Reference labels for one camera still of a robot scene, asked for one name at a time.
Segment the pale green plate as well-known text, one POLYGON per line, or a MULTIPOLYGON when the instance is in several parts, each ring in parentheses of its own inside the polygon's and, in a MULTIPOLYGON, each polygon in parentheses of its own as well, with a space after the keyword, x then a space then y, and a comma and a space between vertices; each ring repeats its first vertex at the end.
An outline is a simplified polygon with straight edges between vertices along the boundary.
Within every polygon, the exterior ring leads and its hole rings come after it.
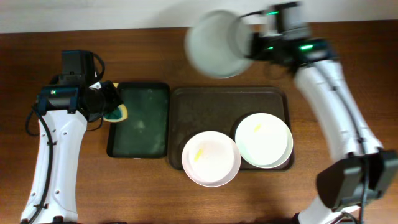
POLYGON ((233 12, 205 14, 185 36, 185 52, 190 64, 211 78, 229 78, 246 71, 246 58, 254 31, 233 12))

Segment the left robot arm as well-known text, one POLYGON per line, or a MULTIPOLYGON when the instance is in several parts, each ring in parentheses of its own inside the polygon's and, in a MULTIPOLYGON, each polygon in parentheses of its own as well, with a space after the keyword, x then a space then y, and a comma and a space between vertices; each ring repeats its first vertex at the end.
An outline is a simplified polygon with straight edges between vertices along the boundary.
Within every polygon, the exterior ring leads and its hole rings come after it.
POLYGON ((62 72, 32 105, 40 132, 29 199, 21 223, 76 223, 76 177, 83 136, 94 121, 118 123, 128 112, 105 63, 88 50, 64 50, 62 72))

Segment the green and yellow sponge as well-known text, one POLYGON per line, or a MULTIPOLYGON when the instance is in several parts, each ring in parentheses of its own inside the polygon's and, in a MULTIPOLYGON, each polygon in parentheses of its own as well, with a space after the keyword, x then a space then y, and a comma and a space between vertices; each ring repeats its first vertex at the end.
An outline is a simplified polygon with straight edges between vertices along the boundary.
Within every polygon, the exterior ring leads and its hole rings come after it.
POLYGON ((111 98, 113 100, 110 106, 112 111, 104 114, 104 120, 110 123, 118 123, 128 118, 127 108, 120 96, 118 85, 119 83, 112 83, 111 93, 114 95, 111 98))

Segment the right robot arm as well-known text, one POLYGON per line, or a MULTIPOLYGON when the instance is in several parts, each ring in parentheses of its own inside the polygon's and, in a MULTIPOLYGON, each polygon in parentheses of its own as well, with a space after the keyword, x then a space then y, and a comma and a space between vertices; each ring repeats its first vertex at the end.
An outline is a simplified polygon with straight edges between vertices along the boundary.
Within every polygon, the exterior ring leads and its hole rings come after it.
POLYGON ((251 60, 270 61, 293 73, 328 143, 333 163, 316 178, 317 197, 293 223, 363 223, 365 207, 382 198, 397 174, 397 153, 383 148, 365 122, 332 46, 312 37, 299 2, 259 11, 268 22, 255 34, 251 60))

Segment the white plate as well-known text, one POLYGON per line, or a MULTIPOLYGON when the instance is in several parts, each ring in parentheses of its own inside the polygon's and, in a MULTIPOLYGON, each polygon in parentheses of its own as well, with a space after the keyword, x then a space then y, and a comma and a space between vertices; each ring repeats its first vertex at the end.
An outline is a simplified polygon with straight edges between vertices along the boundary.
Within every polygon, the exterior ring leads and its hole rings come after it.
POLYGON ((241 157, 260 169, 273 169, 292 155, 294 141, 289 127, 280 118, 255 113, 237 126, 234 141, 241 157))
POLYGON ((181 161, 183 170, 196 184, 221 187, 236 177, 241 155, 229 136, 217 131, 204 131, 187 141, 181 161))

